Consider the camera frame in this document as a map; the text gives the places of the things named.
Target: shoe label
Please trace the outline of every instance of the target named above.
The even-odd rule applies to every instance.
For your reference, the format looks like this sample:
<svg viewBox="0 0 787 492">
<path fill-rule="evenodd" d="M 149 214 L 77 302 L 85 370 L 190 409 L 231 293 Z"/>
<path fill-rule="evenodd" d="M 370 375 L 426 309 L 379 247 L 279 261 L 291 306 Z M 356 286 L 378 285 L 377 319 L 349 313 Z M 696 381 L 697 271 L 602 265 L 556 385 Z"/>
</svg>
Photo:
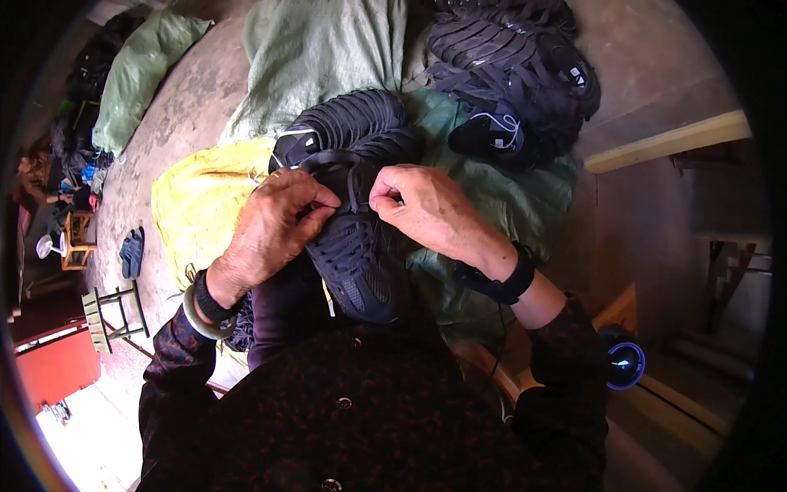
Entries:
<svg viewBox="0 0 787 492">
<path fill-rule="evenodd" d="M 571 70 L 569 70 L 569 72 L 571 73 L 571 75 L 574 76 L 574 83 L 577 86 L 582 87 L 583 85 L 585 85 L 585 79 L 582 78 L 582 74 L 580 73 L 578 68 L 574 67 Z"/>
</svg>

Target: right hand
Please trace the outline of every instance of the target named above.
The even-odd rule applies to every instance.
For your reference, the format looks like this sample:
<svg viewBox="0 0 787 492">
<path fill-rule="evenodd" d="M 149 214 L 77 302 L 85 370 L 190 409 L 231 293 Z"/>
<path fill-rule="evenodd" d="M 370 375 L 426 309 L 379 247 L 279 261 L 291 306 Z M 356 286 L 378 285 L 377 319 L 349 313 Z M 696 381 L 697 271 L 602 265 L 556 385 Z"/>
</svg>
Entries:
<svg viewBox="0 0 787 492">
<path fill-rule="evenodd" d="M 505 280 L 516 266 L 518 254 L 510 240 L 481 218 L 459 185 L 440 169 L 412 164 L 382 168 L 369 205 L 380 219 L 422 246 L 479 268 L 490 278 Z"/>
</svg>

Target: wrinkled hand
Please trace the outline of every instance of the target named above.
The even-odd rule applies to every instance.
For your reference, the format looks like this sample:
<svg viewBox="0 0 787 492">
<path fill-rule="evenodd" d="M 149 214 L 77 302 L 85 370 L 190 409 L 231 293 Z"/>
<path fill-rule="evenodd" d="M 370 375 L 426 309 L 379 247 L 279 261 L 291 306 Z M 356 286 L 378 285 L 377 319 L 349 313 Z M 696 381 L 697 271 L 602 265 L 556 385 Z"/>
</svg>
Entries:
<svg viewBox="0 0 787 492">
<path fill-rule="evenodd" d="M 392 197 L 401 196 L 403 205 Z M 380 218 L 430 250 L 475 266 L 487 276 L 508 278 L 505 270 L 518 254 L 508 238 L 489 225 L 445 172 L 412 164 L 382 168 L 369 205 Z M 508 260 L 502 272 L 488 272 Z"/>
<path fill-rule="evenodd" d="M 227 251 L 208 268 L 211 296 L 225 309 L 301 253 L 341 205 L 307 172 L 282 168 L 250 196 Z M 312 211 L 295 224 L 295 215 Z"/>
</svg>

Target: black wrist strap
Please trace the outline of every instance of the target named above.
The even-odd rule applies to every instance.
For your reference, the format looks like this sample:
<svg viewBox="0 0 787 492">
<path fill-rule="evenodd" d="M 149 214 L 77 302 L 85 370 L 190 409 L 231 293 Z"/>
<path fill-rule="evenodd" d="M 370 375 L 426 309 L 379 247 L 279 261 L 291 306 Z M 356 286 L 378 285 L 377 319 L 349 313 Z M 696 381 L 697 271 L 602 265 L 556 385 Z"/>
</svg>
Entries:
<svg viewBox="0 0 787 492">
<path fill-rule="evenodd" d="M 517 241 L 512 241 L 512 244 L 519 252 L 519 259 L 514 272 L 505 282 L 490 280 L 477 268 L 471 267 L 463 261 L 457 262 L 453 269 L 454 282 L 487 295 L 500 304 L 516 304 L 519 302 L 519 296 L 532 284 L 536 268 L 532 259 L 532 250 Z"/>
<path fill-rule="evenodd" d="M 211 297 L 210 292 L 208 292 L 208 284 L 205 281 L 207 272 L 207 270 L 200 270 L 194 277 L 194 300 L 197 302 L 199 309 L 209 320 L 216 322 L 229 320 L 241 310 L 243 299 L 229 309 L 221 307 L 219 303 Z"/>
</svg>

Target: green sack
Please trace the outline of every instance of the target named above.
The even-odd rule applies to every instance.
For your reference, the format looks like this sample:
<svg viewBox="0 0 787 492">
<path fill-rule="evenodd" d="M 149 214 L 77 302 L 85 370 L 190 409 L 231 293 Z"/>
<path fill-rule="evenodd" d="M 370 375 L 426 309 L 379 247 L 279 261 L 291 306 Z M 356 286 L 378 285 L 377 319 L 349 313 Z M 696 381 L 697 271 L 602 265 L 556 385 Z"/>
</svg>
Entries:
<svg viewBox="0 0 787 492">
<path fill-rule="evenodd" d="M 163 9 L 148 17 L 120 48 L 109 70 L 93 146 L 120 156 L 169 67 L 213 24 Z"/>
</svg>

